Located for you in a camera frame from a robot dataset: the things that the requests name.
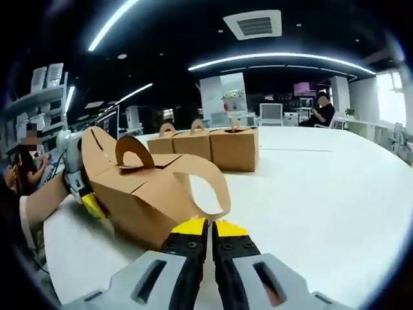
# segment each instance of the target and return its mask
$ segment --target screw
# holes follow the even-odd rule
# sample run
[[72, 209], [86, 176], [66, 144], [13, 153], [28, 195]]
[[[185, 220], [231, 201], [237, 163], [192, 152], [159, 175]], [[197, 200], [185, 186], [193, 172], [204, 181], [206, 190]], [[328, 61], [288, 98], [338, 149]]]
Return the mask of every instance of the screw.
[[231, 251], [231, 250], [232, 250], [232, 246], [230, 246], [229, 244], [223, 244], [223, 245], [222, 245], [222, 248], [223, 248], [224, 250], [227, 250], [227, 251]]

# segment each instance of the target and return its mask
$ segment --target office room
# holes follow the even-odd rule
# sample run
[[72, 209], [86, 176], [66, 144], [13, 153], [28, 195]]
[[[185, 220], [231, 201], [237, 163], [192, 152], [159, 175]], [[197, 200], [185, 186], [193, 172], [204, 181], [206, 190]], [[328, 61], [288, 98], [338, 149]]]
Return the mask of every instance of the office room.
[[27, 5], [0, 81], [0, 303], [410, 309], [404, 6]]

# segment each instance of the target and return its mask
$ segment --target white shelving unit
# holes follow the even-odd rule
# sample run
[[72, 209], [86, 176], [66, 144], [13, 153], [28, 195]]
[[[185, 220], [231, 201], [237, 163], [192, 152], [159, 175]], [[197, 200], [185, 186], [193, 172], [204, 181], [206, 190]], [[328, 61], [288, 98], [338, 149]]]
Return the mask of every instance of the white shelving unit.
[[[0, 118], [3, 119], [3, 126], [6, 126], [7, 122], [11, 119], [16, 119], [18, 115], [21, 115], [28, 111], [33, 111], [34, 109], [45, 106], [51, 102], [60, 101], [60, 107], [45, 112], [45, 115], [48, 117], [60, 116], [61, 121], [43, 129], [42, 141], [45, 142], [51, 138], [56, 137], [57, 133], [60, 131], [59, 129], [67, 129], [67, 120], [64, 115], [67, 93], [67, 80], [68, 72], [65, 72], [62, 85], [44, 88], [15, 100], [7, 109], [2, 111], [0, 115]], [[54, 132], [51, 132], [50, 135], [46, 135], [48, 131], [52, 130], [54, 130]], [[2, 144], [6, 145], [4, 150], [1, 150], [1, 157], [5, 158], [7, 157], [8, 153], [12, 152], [20, 144], [20, 141], [15, 141], [13, 143], [3, 142]]]

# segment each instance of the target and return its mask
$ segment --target black ceiling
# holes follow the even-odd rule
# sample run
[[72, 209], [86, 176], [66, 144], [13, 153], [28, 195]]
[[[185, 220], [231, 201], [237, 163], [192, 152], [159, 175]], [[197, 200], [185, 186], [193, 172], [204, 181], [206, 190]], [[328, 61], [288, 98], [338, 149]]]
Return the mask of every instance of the black ceiling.
[[[228, 56], [300, 52], [334, 57], [372, 70], [392, 65], [389, 59], [370, 66], [363, 63], [363, 58], [385, 48], [385, 33], [371, 13], [344, 0], [139, 0], [97, 48], [88, 52], [95, 35], [125, 1], [49, 2], [43, 18], [35, 21], [37, 27], [30, 43], [21, 49], [19, 61], [12, 67], [9, 78], [17, 81], [17, 95], [29, 92], [33, 69], [63, 62], [69, 71], [69, 85], [76, 86], [68, 113], [70, 121], [74, 121], [86, 114], [87, 103], [119, 100], [148, 83], [154, 86], [123, 104], [200, 105], [196, 88], [199, 78], [233, 68], [287, 64], [338, 70], [359, 78], [368, 76], [339, 64], [291, 58], [249, 59], [195, 72], [187, 70], [192, 65]], [[227, 15], [268, 9], [281, 10], [281, 37], [238, 41], [223, 21]], [[120, 60], [119, 54], [128, 57]], [[268, 92], [272, 85], [320, 82], [333, 75], [308, 68], [249, 68], [245, 81], [247, 93]]]

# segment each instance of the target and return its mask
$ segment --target person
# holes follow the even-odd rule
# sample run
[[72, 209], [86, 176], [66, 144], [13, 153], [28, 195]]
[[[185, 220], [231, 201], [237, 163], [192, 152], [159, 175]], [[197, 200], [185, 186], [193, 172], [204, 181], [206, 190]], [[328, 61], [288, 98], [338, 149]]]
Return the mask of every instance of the person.
[[49, 154], [43, 158], [39, 168], [34, 163], [31, 153], [36, 153], [37, 146], [41, 144], [37, 136], [35, 124], [28, 124], [26, 137], [22, 139], [15, 154], [14, 166], [17, 167], [17, 187], [19, 187], [19, 194], [23, 196], [29, 196], [37, 189], [45, 169], [50, 165]]
[[322, 125], [328, 127], [330, 125], [336, 110], [331, 104], [329, 96], [325, 92], [319, 92], [317, 95], [317, 102], [320, 108], [313, 108], [313, 115], [311, 115], [308, 120], [302, 121], [299, 126], [314, 127], [315, 125]]

